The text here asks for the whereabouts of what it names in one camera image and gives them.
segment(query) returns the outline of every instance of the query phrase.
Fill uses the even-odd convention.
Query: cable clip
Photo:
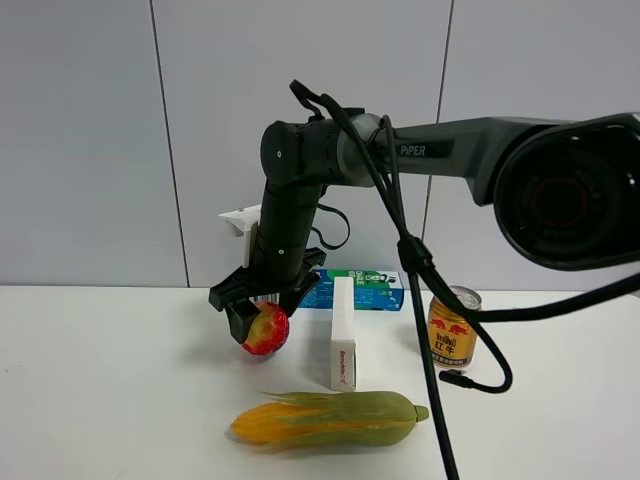
[[[434,268],[433,255],[418,237],[400,238],[398,242],[398,256],[402,269],[409,275],[428,268]]]

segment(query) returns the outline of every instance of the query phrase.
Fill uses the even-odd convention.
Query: red bull can
[[[471,310],[480,310],[482,299],[470,288],[452,285],[451,291]],[[442,367],[463,368],[471,363],[477,334],[459,315],[456,315],[435,296],[429,305],[427,320],[429,343],[434,363]]]

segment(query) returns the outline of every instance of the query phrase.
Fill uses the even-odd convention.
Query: cable connector
[[[450,383],[451,385],[456,385],[462,388],[475,388],[476,382],[471,380],[469,377],[465,377],[464,374],[459,370],[443,370],[438,375],[440,380],[446,383]]]
[[[418,237],[400,238],[398,242],[398,256],[402,269],[408,274],[418,273],[428,268],[434,268],[433,255]]]

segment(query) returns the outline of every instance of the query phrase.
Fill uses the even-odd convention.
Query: blue box
[[[389,310],[397,312],[404,302],[404,288],[398,272],[375,270],[317,269],[320,281],[300,303],[301,308],[332,308],[333,280],[353,277],[356,310]]]

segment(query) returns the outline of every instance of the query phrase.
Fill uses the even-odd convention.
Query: white wall
[[[186,285],[150,18],[0,3],[0,283]]]
[[[218,213],[261,201],[259,143],[304,121],[298,78],[396,126],[436,119],[450,0],[154,0],[191,284],[237,267]],[[186,285],[148,0],[0,5],[0,283]],[[458,0],[441,119],[584,119],[640,110],[636,1]],[[419,234],[426,178],[403,176]],[[399,269],[373,189],[324,203],[353,222],[328,266]],[[435,179],[426,240],[451,283],[583,289],[638,266],[544,270],[501,237],[463,180]],[[329,241],[341,221],[319,213]]]
[[[441,120],[640,110],[639,19],[636,0],[457,0]],[[638,271],[560,273],[529,263],[459,179],[434,180],[426,241],[447,281],[483,289],[588,289]]]
[[[241,242],[216,215],[261,202],[262,132],[309,116],[289,92],[292,79],[388,113],[397,126],[435,121],[449,0],[154,5],[191,285],[211,286],[239,265]],[[403,178],[403,187],[419,235],[426,178]],[[400,268],[397,234],[373,189],[330,188],[323,203],[342,209],[353,228],[328,266]],[[344,235],[330,215],[316,225],[329,241]]]

